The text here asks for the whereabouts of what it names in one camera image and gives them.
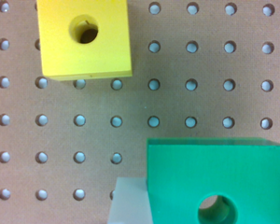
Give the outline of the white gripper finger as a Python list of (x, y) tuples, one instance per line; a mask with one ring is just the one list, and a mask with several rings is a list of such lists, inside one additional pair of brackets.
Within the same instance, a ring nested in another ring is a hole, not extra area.
[(144, 177), (117, 179), (107, 224), (153, 224)]

